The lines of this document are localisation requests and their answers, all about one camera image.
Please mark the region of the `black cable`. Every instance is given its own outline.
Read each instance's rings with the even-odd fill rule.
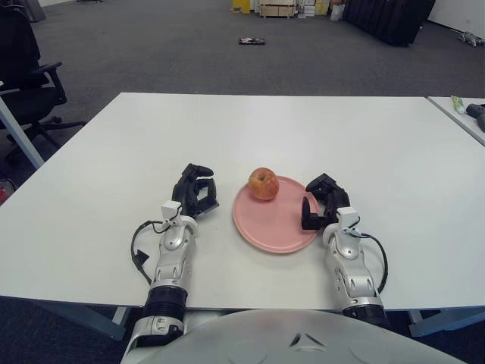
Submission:
[[[382,257],[384,260],[384,272],[382,274],[382,279],[380,280],[379,287],[377,288],[377,292],[379,292],[380,294],[383,291],[384,287],[386,286],[386,282],[387,282],[388,266],[387,266],[386,252],[384,251],[382,244],[377,238],[373,237],[372,235],[363,234],[363,233],[361,233],[361,237],[362,239],[372,239],[373,241],[375,241],[380,248],[380,252],[382,253]]]
[[[181,210],[182,206],[179,206],[179,208],[177,209],[177,213],[175,216],[173,216],[172,218],[170,218],[168,221],[172,221],[174,220],[179,214],[180,214],[180,210]],[[133,237],[131,239],[131,260],[133,261],[133,264],[136,266],[136,269],[138,269],[138,271],[142,274],[142,276],[146,279],[146,281],[149,283],[149,284],[152,284],[152,280],[150,279],[150,277],[146,274],[145,272],[145,269],[143,269],[143,263],[140,262],[139,258],[136,256],[135,254],[135,240],[136,240],[136,237],[138,236],[139,232],[141,230],[143,230],[144,228],[146,228],[147,226],[151,225],[152,226],[152,229],[153,231],[156,233],[156,234],[163,234],[165,231],[167,231],[168,229],[170,229],[173,225],[168,225],[164,230],[162,231],[157,231],[155,229],[155,224],[165,224],[167,221],[145,221],[143,224],[141,224],[136,230],[135,230],[135,233],[133,234]]]

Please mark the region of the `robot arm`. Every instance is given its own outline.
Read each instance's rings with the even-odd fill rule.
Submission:
[[[365,266],[364,250],[360,244],[361,238],[370,236],[356,230],[360,217],[350,207],[347,193],[326,174],[313,180],[306,190],[325,205],[325,210],[322,217],[310,212],[308,199],[304,197],[302,228],[324,229],[323,241],[330,253],[330,270],[342,314],[389,328],[374,280]]]
[[[133,236],[133,262],[150,283],[150,289],[142,318],[133,329],[124,361],[136,348],[163,346],[183,334],[183,317],[198,227],[195,217],[218,206],[214,180],[199,177],[212,175],[209,168],[189,164],[174,186],[172,200],[161,207],[163,220],[147,221],[140,225]],[[208,195],[199,200],[199,191],[204,187],[208,188]],[[150,224],[155,233],[164,233],[158,244],[160,256],[153,279],[148,277],[142,267],[148,256],[139,250],[135,253],[134,246],[136,235]]]

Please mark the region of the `table leg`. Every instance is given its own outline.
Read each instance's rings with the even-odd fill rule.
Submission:
[[[80,304],[52,301],[33,301],[33,303],[65,319],[76,322],[100,334],[107,335],[114,340],[123,339],[125,333],[124,323],[130,313],[130,308],[118,307],[113,319],[110,320],[89,307]]]
[[[3,99],[0,97],[0,121],[5,125],[8,132],[13,136],[18,146],[23,150],[30,163],[36,169],[39,169],[41,165],[44,164],[44,160],[40,156],[39,152],[34,148],[29,138],[25,135],[20,125],[15,120],[14,116],[8,110],[7,105],[4,103]]]
[[[485,320],[485,307],[468,309],[445,309],[440,313],[423,319],[417,310],[410,311],[412,324],[409,331],[412,337],[425,336],[438,331],[452,331]]]

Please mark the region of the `green tube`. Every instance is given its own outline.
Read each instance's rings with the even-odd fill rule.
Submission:
[[[455,106],[456,112],[460,115],[465,113],[465,107],[463,106],[463,100],[460,97],[452,96],[453,105]]]

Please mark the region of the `black cabinet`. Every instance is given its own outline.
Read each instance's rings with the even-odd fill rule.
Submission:
[[[435,0],[347,0],[343,18],[396,46],[414,42]]]

